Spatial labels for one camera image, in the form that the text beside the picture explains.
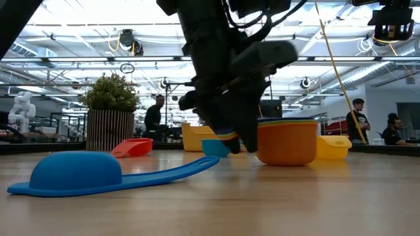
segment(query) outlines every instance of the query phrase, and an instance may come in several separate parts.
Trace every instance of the red scoop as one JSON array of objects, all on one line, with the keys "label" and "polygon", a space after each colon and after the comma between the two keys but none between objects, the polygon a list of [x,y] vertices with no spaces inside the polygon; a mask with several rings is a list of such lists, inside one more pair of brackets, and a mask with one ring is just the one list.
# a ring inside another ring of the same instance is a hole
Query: red scoop
[{"label": "red scoop", "polygon": [[152,142],[153,140],[149,138],[124,140],[111,151],[111,155],[116,158],[146,155],[152,151]]}]

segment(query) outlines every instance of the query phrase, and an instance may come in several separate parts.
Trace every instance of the person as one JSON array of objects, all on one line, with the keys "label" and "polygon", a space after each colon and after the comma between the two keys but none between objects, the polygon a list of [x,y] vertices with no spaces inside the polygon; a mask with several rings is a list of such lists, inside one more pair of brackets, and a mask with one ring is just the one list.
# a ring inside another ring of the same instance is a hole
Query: person
[{"label": "person", "polygon": [[159,94],[156,96],[156,104],[147,109],[146,116],[144,118],[144,124],[146,125],[147,131],[156,131],[159,129],[161,119],[160,109],[164,104],[165,98]]},{"label": "person", "polygon": [[388,127],[382,132],[382,138],[386,145],[410,146],[400,137],[399,130],[402,130],[402,122],[397,114],[388,115]]},{"label": "person", "polygon": [[[356,116],[356,119],[359,123],[360,129],[362,130],[363,137],[365,138],[366,143],[368,144],[368,136],[366,134],[367,130],[370,130],[370,124],[368,122],[368,118],[361,111],[364,108],[365,101],[361,98],[357,98],[353,100],[353,112]],[[353,120],[351,112],[347,114],[347,132],[350,141],[353,144],[363,144],[362,137],[360,137],[359,131],[356,127],[356,123]]]}]

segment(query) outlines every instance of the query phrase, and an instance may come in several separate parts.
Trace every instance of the orange bowl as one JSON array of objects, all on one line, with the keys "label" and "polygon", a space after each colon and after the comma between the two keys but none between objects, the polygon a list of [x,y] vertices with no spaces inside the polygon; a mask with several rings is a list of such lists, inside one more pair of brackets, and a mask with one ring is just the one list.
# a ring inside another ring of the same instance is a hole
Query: orange bowl
[{"label": "orange bowl", "polygon": [[316,158],[316,129],[311,118],[260,119],[257,157],[267,165],[307,165]]}]

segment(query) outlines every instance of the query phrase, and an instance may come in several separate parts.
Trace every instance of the striped planter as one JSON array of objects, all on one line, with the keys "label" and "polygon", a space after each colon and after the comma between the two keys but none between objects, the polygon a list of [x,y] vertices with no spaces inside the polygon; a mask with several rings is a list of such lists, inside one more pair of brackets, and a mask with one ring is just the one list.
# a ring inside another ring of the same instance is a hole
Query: striped planter
[{"label": "striped planter", "polygon": [[123,140],[133,138],[134,114],[125,111],[89,111],[86,150],[111,151]]}]

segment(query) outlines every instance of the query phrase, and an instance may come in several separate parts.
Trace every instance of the blue cup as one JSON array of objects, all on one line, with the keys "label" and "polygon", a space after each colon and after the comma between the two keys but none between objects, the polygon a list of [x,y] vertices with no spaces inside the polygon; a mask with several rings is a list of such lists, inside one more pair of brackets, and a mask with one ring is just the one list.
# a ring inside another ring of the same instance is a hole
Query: blue cup
[{"label": "blue cup", "polygon": [[201,146],[204,154],[208,156],[227,157],[230,153],[230,148],[225,147],[218,139],[204,139]]}]

